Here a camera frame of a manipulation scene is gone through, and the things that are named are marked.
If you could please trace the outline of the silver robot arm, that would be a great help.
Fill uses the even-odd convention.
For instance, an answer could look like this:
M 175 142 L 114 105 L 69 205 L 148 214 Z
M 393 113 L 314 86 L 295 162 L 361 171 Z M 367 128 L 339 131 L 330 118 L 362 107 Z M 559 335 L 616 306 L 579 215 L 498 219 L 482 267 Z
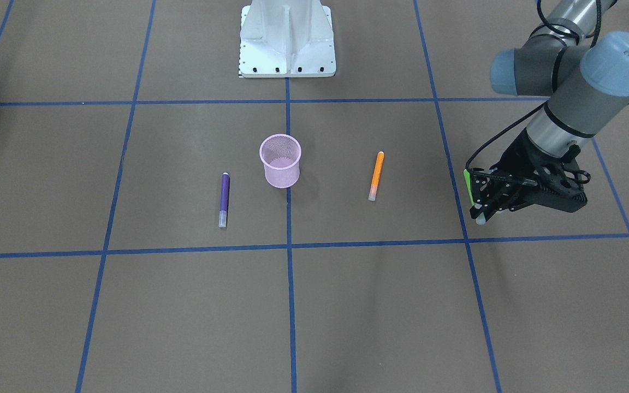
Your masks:
M 562 1 L 518 48 L 496 55 L 492 89 L 513 96 L 546 97 L 512 124 L 526 123 L 487 169 L 465 163 L 470 216 L 484 224 L 495 214 L 539 205 L 576 212 L 587 204 L 591 174 L 577 157 L 629 105 L 629 32 L 601 35 L 613 1 Z

